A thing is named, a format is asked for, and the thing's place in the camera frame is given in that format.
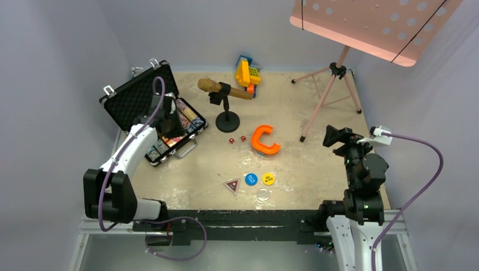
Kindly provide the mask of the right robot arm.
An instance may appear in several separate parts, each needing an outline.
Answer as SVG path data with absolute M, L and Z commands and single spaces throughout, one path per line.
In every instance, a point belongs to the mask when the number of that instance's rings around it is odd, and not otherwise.
M 347 189 L 342 200 L 324 200 L 317 214 L 319 226 L 332 237 L 340 270 L 381 268 L 373 260 L 373 243 L 385 222 L 380 187 L 386 181 L 388 163 L 372 152 L 367 138 L 350 128 L 326 127 L 323 146 L 341 146 L 333 153 L 344 159 Z

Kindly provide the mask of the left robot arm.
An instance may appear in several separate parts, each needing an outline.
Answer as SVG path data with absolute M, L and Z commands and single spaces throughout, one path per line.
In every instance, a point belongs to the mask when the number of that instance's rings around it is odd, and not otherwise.
M 168 225 L 168 215 L 160 200 L 140 199 L 131 179 L 147 151 L 161 136 L 178 137 L 184 133 L 173 94 L 155 93 L 147 114 L 134 120 L 118 150 L 98 169 L 89 169 L 83 176 L 85 214 L 96 218 L 103 231 L 105 225 L 127 224 L 146 220 L 148 226 L 161 231 Z

